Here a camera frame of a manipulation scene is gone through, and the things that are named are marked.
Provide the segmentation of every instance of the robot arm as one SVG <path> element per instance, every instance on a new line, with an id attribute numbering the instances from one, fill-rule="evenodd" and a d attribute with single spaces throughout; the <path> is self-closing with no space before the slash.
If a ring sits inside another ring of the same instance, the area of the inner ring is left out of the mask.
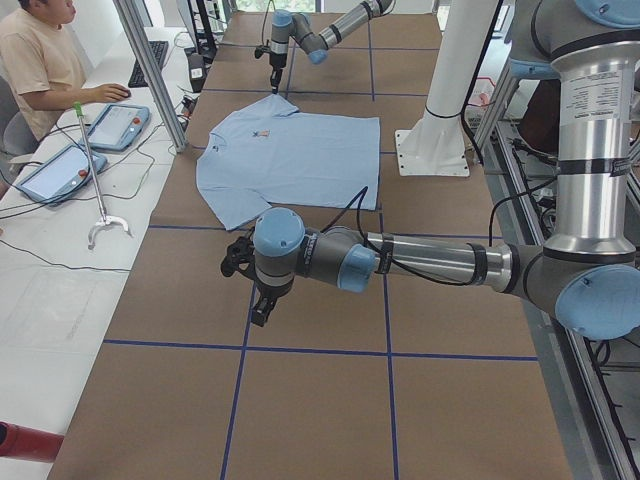
<path id="1" fill-rule="evenodd" d="M 222 264 L 226 276 L 240 271 L 256 283 L 261 298 L 254 323 L 264 325 L 296 275 L 362 291 L 375 271 L 489 285 L 592 340 L 620 337 L 640 325 L 640 271 L 636 249 L 624 237 L 631 93 L 640 59 L 637 2 L 518 0 L 516 7 L 512 73 L 553 75 L 562 85 L 553 235 L 543 246 L 483 247 L 348 229 L 322 233 L 306 230 L 290 210 L 273 209 L 258 220 L 253 241 L 234 243 Z M 373 11 L 379 16 L 385 8 L 378 4 Z M 319 36 L 303 28 L 304 17 L 278 20 L 272 52 L 284 61 L 272 60 L 274 72 L 286 64 L 289 36 L 309 55 L 326 53 L 343 36 L 334 29 L 353 31 L 346 25 L 366 22 L 367 12 L 361 4 Z M 275 80 L 277 91 L 278 75 Z"/>
<path id="2" fill-rule="evenodd" d="M 640 272 L 631 265 L 563 262 L 545 257 L 539 246 L 485 247 L 344 227 L 323 233 L 305 229 L 286 208 L 265 212 L 253 240 L 244 236 L 231 244 L 221 270 L 226 277 L 240 272 L 255 282 L 260 298 L 251 322 L 259 326 L 296 276 L 360 293 L 373 273 L 490 286 L 530 301 L 592 340 L 617 338 L 640 324 Z"/>
<path id="3" fill-rule="evenodd" d="M 269 53 L 269 64 L 273 69 L 270 77 L 272 92 L 278 93 L 282 71 L 287 66 L 289 37 L 295 40 L 312 63 L 319 64 L 327 58 L 330 48 L 335 47 L 361 25 L 382 16 L 391 3 L 392 0 L 363 1 L 319 34 L 313 33 L 306 15 L 276 10 L 273 15 L 270 45 L 256 49 L 256 58 L 260 58 L 263 53 Z"/>

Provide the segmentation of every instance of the tablet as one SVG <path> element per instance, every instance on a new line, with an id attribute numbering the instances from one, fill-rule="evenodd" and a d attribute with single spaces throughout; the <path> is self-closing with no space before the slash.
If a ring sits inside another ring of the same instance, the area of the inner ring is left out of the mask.
<path id="1" fill-rule="evenodd" d="M 96 170 L 100 172 L 107 158 L 93 152 Z M 14 185 L 32 200 L 55 204 L 69 197 L 89 181 L 89 161 L 84 150 L 69 145 Z"/>
<path id="2" fill-rule="evenodd" d="M 107 105 L 91 124 L 91 148 L 121 152 L 131 145 L 149 122 L 149 109 L 137 105 Z"/>

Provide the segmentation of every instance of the man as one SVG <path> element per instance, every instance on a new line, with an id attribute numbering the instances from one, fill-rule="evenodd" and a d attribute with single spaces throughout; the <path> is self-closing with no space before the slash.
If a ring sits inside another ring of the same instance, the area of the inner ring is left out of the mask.
<path id="1" fill-rule="evenodd" d="M 82 88 L 85 74 L 63 25 L 72 0 L 18 0 L 22 8 L 0 22 L 0 57 L 20 111 L 40 140 L 62 112 L 80 103 L 109 103 L 130 95 L 115 83 Z"/>

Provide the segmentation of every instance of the light blue joint cap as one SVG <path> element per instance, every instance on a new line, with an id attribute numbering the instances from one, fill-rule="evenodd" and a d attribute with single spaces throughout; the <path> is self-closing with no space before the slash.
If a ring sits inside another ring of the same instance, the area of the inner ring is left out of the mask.
<path id="1" fill-rule="evenodd" d="M 560 78 L 551 64 L 543 62 L 529 62 L 526 60 L 509 59 L 511 75 L 527 80 L 554 80 Z"/>
<path id="2" fill-rule="evenodd" d="M 640 325 L 640 271 L 605 265 L 568 284 L 556 301 L 556 319 L 590 340 L 610 340 Z"/>
<path id="3" fill-rule="evenodd" d="M 338 274 L 338 288 L 361 293 L 369 284 L 369 277 L 375 268 L 376 256 L 362 245 L 354 245 L 344 257 Z"/>
<path id="4" fill-rule="evenodd" d="M 304 223 L 288 208 L 271 208 L 256 221 L 253 245 L 265 257 L 284 257 L 296 250 L 304 238 Z"/>
<path id="5" fill-rule="evenodd" d="M 291 12 L 287 10 L 276 10 L 271 23 L 274 27 L 286 27 L 291 24 Z"/>
<path id="6" fill-rule="evenodd" d="M 638 0 L 575 0 L 590 20 L 611 28 L 640 28 Z"/>
<path id="7" fill-rule="evenodd" d="M 309 54 L 309 60 L 311 60 L 311 63 L 314 65 L 319 65 L 324 62 L 328 56 L 329 52 L 326 50 L 314 50 Z"/>

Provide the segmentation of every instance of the table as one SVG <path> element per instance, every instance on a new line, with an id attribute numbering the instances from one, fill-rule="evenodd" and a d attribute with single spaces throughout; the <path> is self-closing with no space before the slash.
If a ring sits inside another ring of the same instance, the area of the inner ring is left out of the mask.
<path id="1" fill-rule="evenodd" d="M 150 40 L 169 41 L 162 73 L 174 105 L 182 99 L 183 90 L 190 90 L 187 60 L 181 48 L 189 46 L 189 39 L 181 35 L 182 31 L 147 30 Z M 85 86 L 111 82 L 126 85 L 133 62 L 133 52 L 122 34 Z M 132 89 L 132 96 L 125 103 L 145 105 L 151 111 L 150 122 L 134 143 L 135 148 L 162 119 L 148 88 Z M 89 104 L 83 110 L 91 120 L 102 108 L 102 104 Z M 58 124 L 72 125 L 76 121 L 75 113 L 69 111 Z M 76 140 L 80 138 L 77 129 L 69 134 Z M 32 160 L 45 161 L 68 143 L 70 140 L 63 134 L 53 134 L 43 141 Z M 127 197 L 136 191 L 148 170 L 135 198 L 105 198 L 109 213 L 129 222 L 133 238 L 121 228 L 104 230 L 97 235 L 95 249 L 89 251 L 87 234 L 99 218 L 94 199 L 2 219 L 0 228 L 4 234 L 0 239 L 55 263 L 131 269 L 173 162 L 175 151 L 171 145 L 166 130 L 159 127 L 141 147 L 142 152 L 153 157 L 151 168 L 150 157 L 134 152 L 99 177 L 104 194 Z M 108 154 L 109 164 L 122 160 L 128 152 Z M 21 175 L 33 168 L 25 167 Z M 93 195 L 93 187 L 87 185 L 77 197 L 88 199 Z M 0 217 L 32 209 L 33 206 L 7 210 L 27 203 L 25 196 L 11 189 L 0 203 Z M 50 267 L 2 244 L 0 252 L 0 417 L 9 423 L 65 433 L 128 274 Z M 49 464 L 0 458 L 0 478 L 41 480 L 50 468 Z"/>
<path id="2" fill-rule="evenodd" d="M 316 31 L 336 18 L 311 15 Z M 515 298 L 402 276 L 361 295 L 296 279 L 265 328 L 249 325 L 250 282 L 218 271 L 237 234 L 194 176 L 211 127 L 270 94 L 266 59 L 242 46 L 262 21 L 230 22 L 237 45 L 218 52 L 49 479 L 570 478 Z M 321 67 L 292 47 L 281 93 L 303 112 L 380 117 L 365 229 L 486 243 L 480 167 L 398 174 L 394 132 L 422 115 L 440 40 L 435 17 L 390 15 Z M 314 227 L 336 213 L 291 208 Z"/>

